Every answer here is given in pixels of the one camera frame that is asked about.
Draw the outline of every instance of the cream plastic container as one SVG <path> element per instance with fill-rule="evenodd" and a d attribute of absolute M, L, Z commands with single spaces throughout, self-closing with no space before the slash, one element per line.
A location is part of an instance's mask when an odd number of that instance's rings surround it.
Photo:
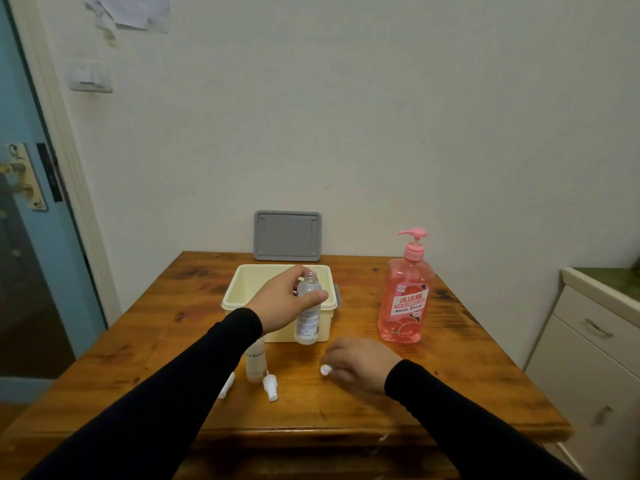
<path fill-rule="evenodd" d="M 290 264 L 243 264 L 238 266 L 222 300 L 222 308 L 226 314 L 245 306 L 263 284 L 291 266 Z M 317 339 L 318 342 L 326 342 L 329 340 L 333 311 L 338 307 L 331 268 L 322 264 L 306 264 L 305 266 L 316 273 L 323 290 L 329 292 L 329 298 L 320 307 L 320 326 Z M 295 342 L 295 334 L 296 321 L 294 320 L 282 330 L 268 333 L 264 340 L 265 342 Z"/>

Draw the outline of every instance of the person's left hand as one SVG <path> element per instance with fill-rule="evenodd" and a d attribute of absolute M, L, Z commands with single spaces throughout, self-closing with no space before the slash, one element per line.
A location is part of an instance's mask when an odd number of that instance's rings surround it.
<path fill-rule="evenodd" d="M 254 311 L 262 322 L 262 334 L 276 331 L 293 322 L 300 313 L 320 305 L 329 297 L 325 290 L 315 290 L 304 296 L 294 296 L 300 282 L 298 278 L 305 275 L 308 268 L 297 264 L 274 276 L 263 284 L 249 303 L 244 307 Z"/>

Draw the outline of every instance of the wooden table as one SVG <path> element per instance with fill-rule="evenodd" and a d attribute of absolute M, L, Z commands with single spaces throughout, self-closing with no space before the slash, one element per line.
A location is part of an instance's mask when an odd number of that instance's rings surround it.
<path fill-rule="evenodd" d="M 331 267 L 342 295 L 331 339 L 358 335 L 379 340 L 376 319 L 387 260 L 324 256 L 319 262 Z M 180 254 L 5 432 L 4 453 L 29 457 L 14 460 L 11 471 L 18 475 L 21 468 L 35 463 L 222 320 L 220 302 L 236 268 L 253 262 L 250 254 L 241 253 Z M 432 293 L 422 340 L 388 345 L 534 441 L 566 440 L 571 434 L 567 421 L 439 278 Z M 269 370 L 278 377 L 279 400 L 274 403 L 261 385 L 247 383 L 241 361 L 236 383 L 227 398 L 214 405 L 194 449 L 219 444 L 244 448 L 434 444 L 397 403 L 351 395 L 323 378 L 318 366 L 328 343 L 267 344 Z"/>

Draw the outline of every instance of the clear plastic bottle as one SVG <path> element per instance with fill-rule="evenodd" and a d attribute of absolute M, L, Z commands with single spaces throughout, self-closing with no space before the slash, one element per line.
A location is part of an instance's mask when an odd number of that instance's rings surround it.
<path fill-rule="evenodd" d="M 264 353 L 264 337 L 256 340 L 244 353 L 246 378 L 251 384 L 261 384 L 267 370 L 267 355 Z"/>
<path fill-rule="evenodd" d="M 310 291 L 322 290 L 322 285 L 313 271 L 305 273 L 304 281 L 298 285 L 298 296 L 306 295 Z M 298 315 L 296 319 L 296 341 L 302 345 L 315 344 L 320 327 L 320 311 L 322 305 L 316 305 Z"/>
<path fill-rule="evenodd" d="M 400 234 L 411 234 L 414 242 L 406 245 L 404 258 L 391 259 L 387 264 L 378 333 L 388 342 L 411 344 L 422 336 L 429 291 L 436 273 L 423 259 L 424 247 L 420 239 L 427 237 L 427 231 L 414 227 Z"/>

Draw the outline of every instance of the white wall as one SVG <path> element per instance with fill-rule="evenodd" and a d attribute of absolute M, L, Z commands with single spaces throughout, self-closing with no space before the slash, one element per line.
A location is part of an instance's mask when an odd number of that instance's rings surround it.
<path fill-rule="evenodd" d="M 38 0 L 118 294 L 181 250 L 250 251 L 257 209 L 317 210 L 323 252 L 428 260 L 523 364 L 563 266 L 640 253 L 640 0 L 172 0 L 111 48 Z"/>

